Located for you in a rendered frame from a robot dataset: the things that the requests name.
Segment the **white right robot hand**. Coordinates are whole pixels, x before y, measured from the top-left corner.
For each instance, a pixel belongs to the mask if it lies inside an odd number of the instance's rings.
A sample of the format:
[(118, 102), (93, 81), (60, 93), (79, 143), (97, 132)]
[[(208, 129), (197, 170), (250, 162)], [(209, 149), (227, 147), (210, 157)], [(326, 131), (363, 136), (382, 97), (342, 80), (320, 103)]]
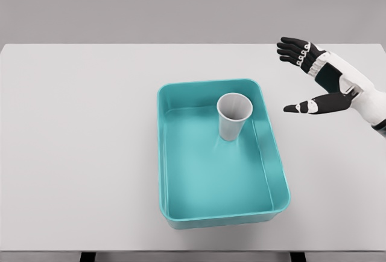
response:
[(282, 62), (298, 66), (314, 79), (327, 94), (284, 107), (284, 112), (312, 115), (355, 108), (362, 114), (366, 95), (374, 84), (351, 64), (336, 54), (306, 40), (282, 37), (277, 43)]

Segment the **white paper cup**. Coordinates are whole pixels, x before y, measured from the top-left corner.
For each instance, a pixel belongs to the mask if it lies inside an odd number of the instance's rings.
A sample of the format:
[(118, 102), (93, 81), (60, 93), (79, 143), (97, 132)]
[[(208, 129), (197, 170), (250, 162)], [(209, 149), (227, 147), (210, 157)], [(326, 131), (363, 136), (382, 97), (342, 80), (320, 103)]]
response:
[(253, 105), (245, 95), (230, 92), (217, 101), (219, 134), (225, 141), (238, 138), (246, 120), (252, 115)]

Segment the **teal plastic basket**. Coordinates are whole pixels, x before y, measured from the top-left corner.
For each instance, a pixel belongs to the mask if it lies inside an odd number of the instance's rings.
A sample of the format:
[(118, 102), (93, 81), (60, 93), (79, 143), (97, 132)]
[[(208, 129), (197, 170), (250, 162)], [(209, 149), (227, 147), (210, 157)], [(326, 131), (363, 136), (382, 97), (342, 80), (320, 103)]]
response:
[[(219, 134), (218, 99), (253, 105), (234, 141)], [(159, 208), (174, 229), (266, 222), (290, 189), (262, 90), (251, 79), (170, 83), (157, 93)]]

